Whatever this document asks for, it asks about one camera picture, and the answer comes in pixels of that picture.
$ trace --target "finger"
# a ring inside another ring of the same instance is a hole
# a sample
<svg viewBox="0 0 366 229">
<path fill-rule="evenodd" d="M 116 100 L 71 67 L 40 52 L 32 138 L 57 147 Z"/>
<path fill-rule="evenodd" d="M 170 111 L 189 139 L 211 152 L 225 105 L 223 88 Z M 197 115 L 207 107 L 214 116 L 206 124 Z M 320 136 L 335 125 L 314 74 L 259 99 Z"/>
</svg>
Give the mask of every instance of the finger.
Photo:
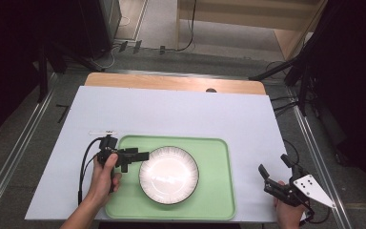
<svg viewBox="0 0 366 229">
<path fill-rule="evenodd" d="M 274 198 L 273 201 L 274 201 L 274 207 L 276 207 L 278 204 L 278 198 Z"/>
<path fill-rule="evenodd" d="M 120 179 L 121 179 L 121 177 L 122 177 L 122 175 L 120 173 L 114 174 L 114 177 L 112 179 L 112 186 L 113 186 L 112 190 L 114 192 L 117 192 L 118 187 L 120 186 Z"/>
<path fill-rule="evenodd" d="M 97 155 L 94 156 L 93 159 L 93 175 L 91 176 L 91 180 L 97 180 L 100 176 L 100 171 L 102 171 L 102 165 L 97 161 Z"/>
<path fill-rule="evenodd" d="M 282 180 L 279 180 L 278 184 L 285 185 L 284 181 Z M 274 198 L 274 207 L 277 207 L 277 204 L 278 204 L 278 198 Z"/>
<path fill-rule="evenodd" d="M 105 174 L 110 175 L 110 172 L 115 166 L 115 163 L 117 162 L 118 155 L 117 154 L 111 154 L 109 158 L 107 159 L 105 166 L 103 167 L 103 172 Z"/>
</svg>

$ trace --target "table surface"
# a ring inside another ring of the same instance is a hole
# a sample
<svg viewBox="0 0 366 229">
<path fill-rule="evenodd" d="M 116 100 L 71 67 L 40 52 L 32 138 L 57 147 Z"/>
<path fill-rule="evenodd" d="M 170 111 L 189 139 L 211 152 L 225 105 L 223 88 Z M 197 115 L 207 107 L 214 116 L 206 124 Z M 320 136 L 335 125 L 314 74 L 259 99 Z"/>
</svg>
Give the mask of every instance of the table surface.
<svg viewBox="0 0 366 229">
<path fill-rule="evenodd" d="M 201 93 L 210 88 L 218 93 Z M 120 108 L 151 112 L 126 115 L 120 113 Z M 119 73 L 91 73 L 85 87 L 78 91 L 26 219 L 53 220 L 69 216 L 77 206 L 74 186 L 77 187 L 80 162 L 69 164 L 64 161 L 79 158 L 86 148 L 85 144 L 69 146 L 69 142 L 89 143 L 92 136 L 86 133 L 93 128 L 109 127 L 109 120 L 112 126 L 121 130 L 117 137 L 147 134 L 225 140 L 230 146 L 236 204 L 235 215 L 230 221 L 275 221 L 273 198 L 263 191 L 263 179 L 257 167 L 263 163 L 271 178 L 277 180 L 286 180 L 291 171 L 279 158 L 286 151 L 270 99 L 260 82 Z M 86 191 L 91 176 L 92 168 L 89 167 L 84 182 Z M 103 209 L 96 219 L 131 220 L 110 219 Z"/>
</svg>

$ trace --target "white table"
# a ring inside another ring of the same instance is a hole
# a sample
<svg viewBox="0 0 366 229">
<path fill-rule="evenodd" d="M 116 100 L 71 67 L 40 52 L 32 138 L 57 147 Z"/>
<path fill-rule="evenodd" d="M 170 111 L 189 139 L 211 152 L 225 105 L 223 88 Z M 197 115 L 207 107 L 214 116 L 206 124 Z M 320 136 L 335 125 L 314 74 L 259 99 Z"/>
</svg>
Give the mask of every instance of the white table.
<svg viewBox="0 0 366 229">
<path fill-rule="evenodd" d="M 134 77 L 148 80 L 145 76 Z M 88 144 L 97 137 L 89 132 L 108 130 L 117 131 L 117 138 L 172 135 L 223 139 L 230 148 L 236 204 L 230 222 L 275 221 L 273 197 L 263 191 L 263 178 L 257 167 L 262 163 L 275 180 L 288 180 L 291 170 L 280 159 L 286 151 L 267 95 L 112 87 L 79 89 L 26 219 L 66 219 L 73 212 L 77 206 L 81 160 Z M 90 166 L 84 180 L 85 195 L 91 175 Z M 96 219 L 125 220 L 110 219 L 103 210 Z"/>
</svg>

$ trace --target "wooden board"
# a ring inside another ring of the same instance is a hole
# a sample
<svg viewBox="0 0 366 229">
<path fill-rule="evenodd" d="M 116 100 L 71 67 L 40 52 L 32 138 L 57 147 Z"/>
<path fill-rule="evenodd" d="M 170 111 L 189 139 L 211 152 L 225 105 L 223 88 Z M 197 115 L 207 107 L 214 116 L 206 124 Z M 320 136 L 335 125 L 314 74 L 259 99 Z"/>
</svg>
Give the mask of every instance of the wooden board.
<svg viewBox="0 0 366 229">
<path fill-rule="evenodd" d="M 215 89 L 226 94 L 266 94 L 263 84 L 257 81 L 142 74 L 91 73 L 85 85 L 194 92 Z"/>
</svg>

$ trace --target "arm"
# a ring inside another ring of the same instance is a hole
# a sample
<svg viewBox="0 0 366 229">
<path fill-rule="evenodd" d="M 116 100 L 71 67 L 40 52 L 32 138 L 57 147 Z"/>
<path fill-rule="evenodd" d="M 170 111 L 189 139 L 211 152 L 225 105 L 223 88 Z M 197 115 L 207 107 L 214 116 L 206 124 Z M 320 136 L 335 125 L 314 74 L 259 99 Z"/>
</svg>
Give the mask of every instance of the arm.
<svg viewBox="0 0 366 229">
<path fill-rule="evenodd" d="M 281 180 L 278 183 L 284 185 L 284 182 Z M 299 222 L 301 221 L 302 214 L 305 211 L 305 207 L 303 205 L 293 207 L 285 204 L 277 198 L 274 198 L 274 206 L 277 211 L 277 224 L 280 229 L 299 228 Z"/>
<path fill-rule="evenodd" d="M 106 164 L 102 167 L 97 159 L 94 159 L 93 175 L 91 177 L 91 187 L 86 197 L 70 217 L 61 226 L 61 229 L 90 228 L 97 212 L 109 200 L 109 190 L 111 187 L 111 172 L 117 162 L 117 154 L 112 154 Z M 112 180 L 114 191 L 117 192 L 120 184 L 121 174 L 115 174 Z"/>
</svg>

